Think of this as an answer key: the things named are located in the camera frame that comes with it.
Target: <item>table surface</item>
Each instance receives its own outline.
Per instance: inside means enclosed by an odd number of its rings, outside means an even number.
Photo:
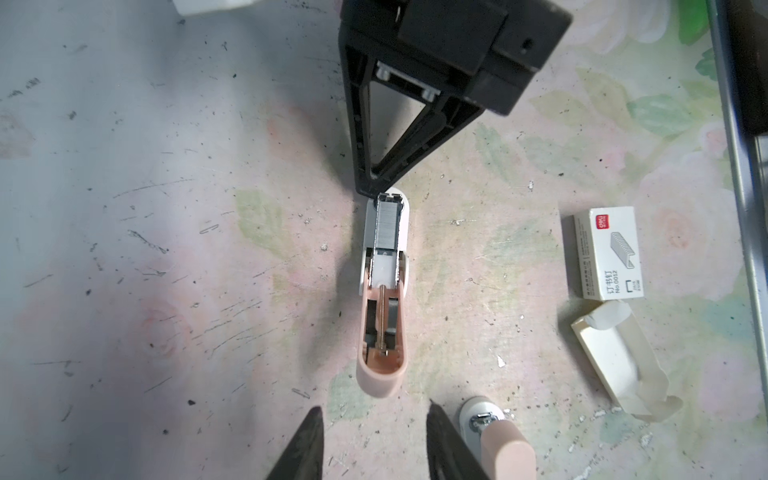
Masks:
[[[712,49],[695,2],[568,0],[506,118],[399,183],[411,362],[358,388],[365,199],[339,0],[0,6],[0,476],[262,478],[311,406],[325,476],[426,478],[430,399],[510,409],[541,478],[759,478],[768,427]],[[414,105],[375,93],[378,144]],[[683,409],[612,409],[570,323],[572,215],[634,205],[631,300]]]

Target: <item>scratched surface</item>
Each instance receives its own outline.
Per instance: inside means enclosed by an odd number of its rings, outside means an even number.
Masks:
[[[562,2],[574,27],[512,115],[399,183],[412,356],[374,400],[354,379],[365,208],[340,2],[185,22],[168,2],[3,2],[0,477],[263,478],[320,405],[326,477],[425,478],[429,400],[452,415],[481,394],[541,478],[765,475],[711,43],[688,3]],[[379,106],[384,130],[412,114]],[[569,216],[624,204],[647,287],[631,305],[685,401],[663,424],[613,408],[569,327],[594,308]]]

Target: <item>black clamp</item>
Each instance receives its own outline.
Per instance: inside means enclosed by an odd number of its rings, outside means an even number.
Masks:
[[[486,108],[509,114],[571,24],[547,0],[344,0],[341,17],[355,185],[371,198]],[[425,104],[377,164],[371,81]]]

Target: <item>staple box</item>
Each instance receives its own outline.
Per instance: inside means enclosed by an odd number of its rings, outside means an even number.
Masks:
[[[644,295],[634,207],[591,208],[574,215],[583,297]]]

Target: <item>open cardboard box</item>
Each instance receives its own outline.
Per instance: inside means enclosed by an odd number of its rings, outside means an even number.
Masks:
[[[620,300],[603,303],[571,324],[611,398],[631,415],[662,422],[683,407],[667,396],[669,378],[632,309]]]

